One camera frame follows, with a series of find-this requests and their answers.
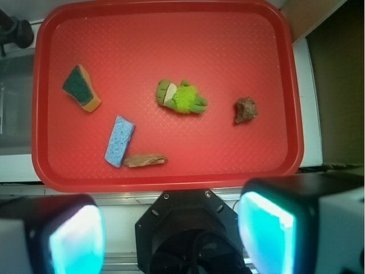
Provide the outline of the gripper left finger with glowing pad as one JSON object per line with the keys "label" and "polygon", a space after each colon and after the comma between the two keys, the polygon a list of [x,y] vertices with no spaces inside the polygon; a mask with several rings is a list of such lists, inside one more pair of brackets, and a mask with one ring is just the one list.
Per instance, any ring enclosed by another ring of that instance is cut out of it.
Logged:
{"label": "gripper left finger with glowing pad", "polygon": [[101,209],[86,194],[1,202],[1,273],[100,273]]}

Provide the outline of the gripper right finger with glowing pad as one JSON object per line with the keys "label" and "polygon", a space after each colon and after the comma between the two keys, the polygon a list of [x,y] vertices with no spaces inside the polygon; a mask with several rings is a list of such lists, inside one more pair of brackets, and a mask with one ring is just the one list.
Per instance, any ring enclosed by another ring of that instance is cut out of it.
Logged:
{"label": "gripper right finger with glowing pad", "polygon": [[238,229],[259,273],[363,273],[364,177],[251,179],[241,191]]}

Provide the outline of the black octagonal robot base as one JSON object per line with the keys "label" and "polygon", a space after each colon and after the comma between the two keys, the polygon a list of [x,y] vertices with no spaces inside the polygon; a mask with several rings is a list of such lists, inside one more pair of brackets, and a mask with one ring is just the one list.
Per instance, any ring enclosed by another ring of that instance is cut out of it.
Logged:
{"label": "black octagonal robot base", "polygon": [[165,191],[135,224],[143,273],[251,273],[238,215],[210,190]]}

